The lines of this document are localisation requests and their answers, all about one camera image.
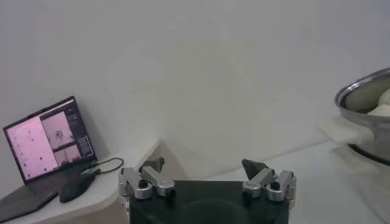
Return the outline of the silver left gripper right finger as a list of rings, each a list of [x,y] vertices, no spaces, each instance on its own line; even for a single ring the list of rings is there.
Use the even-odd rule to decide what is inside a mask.
[[[243,197],[246,201],[260,198],[263,194],[269,201],[295,202],[296,176],[292,171],[283,170],[279,174],[265,163],[242,159],[241,164],[248,180],[242,183]]]

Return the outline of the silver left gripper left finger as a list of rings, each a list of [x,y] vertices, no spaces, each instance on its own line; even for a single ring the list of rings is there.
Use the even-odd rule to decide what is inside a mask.
[[[173,180],[166,179],[155,168],[162,168],[163,158],[147,161],[139,169],[125,167],[118,174],[118,197],[134,196],[137,200],[151,198],[153,189],[158,196],[171,198],[176,195],[176,185]]]

